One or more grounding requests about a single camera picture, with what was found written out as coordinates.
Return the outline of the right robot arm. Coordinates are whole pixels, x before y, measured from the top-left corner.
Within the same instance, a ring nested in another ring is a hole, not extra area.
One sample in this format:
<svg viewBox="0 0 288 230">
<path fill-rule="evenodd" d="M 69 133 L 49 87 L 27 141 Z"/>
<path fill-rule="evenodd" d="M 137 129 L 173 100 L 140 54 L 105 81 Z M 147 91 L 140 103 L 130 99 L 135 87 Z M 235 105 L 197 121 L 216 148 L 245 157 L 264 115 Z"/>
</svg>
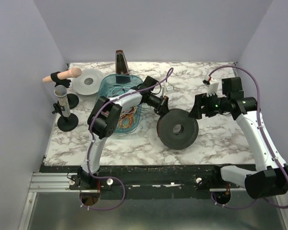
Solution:
<svg viewBox="0 0 288 230">
<path fill-rule="evenodd" d="M 218 81 L 205 77 L 206 93 L 195 96 L 189 116 L 201 119 L 230 113 L 244 133 L 255 160 L 255 171 L 234 165 L 219 167 L 219 178 L 246 189 L 253 199 L 283 195 L 288 191 L 288 164 L 273 144 L 260 112 L 259 102 L 244 97 L 239 77 L 222 79 L 223 97 L 217 96 Z"/>
</svg>

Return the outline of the dark grey cable spool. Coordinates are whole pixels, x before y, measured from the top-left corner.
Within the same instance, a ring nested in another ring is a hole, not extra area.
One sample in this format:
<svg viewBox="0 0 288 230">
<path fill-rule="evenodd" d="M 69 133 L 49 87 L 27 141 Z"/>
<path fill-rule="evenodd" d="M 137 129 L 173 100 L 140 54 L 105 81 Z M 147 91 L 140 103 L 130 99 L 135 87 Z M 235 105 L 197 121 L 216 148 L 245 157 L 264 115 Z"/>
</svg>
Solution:
<svg viewBox="0 0 288 230">
<path fill-rule="evenodd" d="M 161 142 L 173 150 L 183 150 L 192 145 L 199 132 L 198 122 L 182 109 L 171 109 L 159 118 L 156 126 Z"/>
</svg>

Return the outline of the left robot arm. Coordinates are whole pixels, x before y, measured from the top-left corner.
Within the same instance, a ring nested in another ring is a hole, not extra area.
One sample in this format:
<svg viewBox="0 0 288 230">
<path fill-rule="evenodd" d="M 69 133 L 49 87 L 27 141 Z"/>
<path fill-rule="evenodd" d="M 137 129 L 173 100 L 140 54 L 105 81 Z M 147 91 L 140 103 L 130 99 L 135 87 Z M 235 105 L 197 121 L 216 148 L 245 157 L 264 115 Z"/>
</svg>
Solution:
<svg viewBox="0 0 288 230">
<path fill-rule="evenodd" d="M 156 79 L 147 76 L 143 83 L 132 87 L 127 92 L 115 96 L 101 96 L 87 120 L 91 141 L 85 159 L 77 170 L 75 186 L 94 189 L 100 187 L 100 181 L 111 179 L 117 181 L 124 187 L 123 182 L 113 176 L 96 176 L 100 168 L 100 158 L 107 139 L 114 133 L 122 111 L 133 106 L 147 104 L 154 109 L 154 112 L 163 117 L 169 112 L 168 97 L 156 96 L 152 90 L 160 85 Z"/>
</svg>

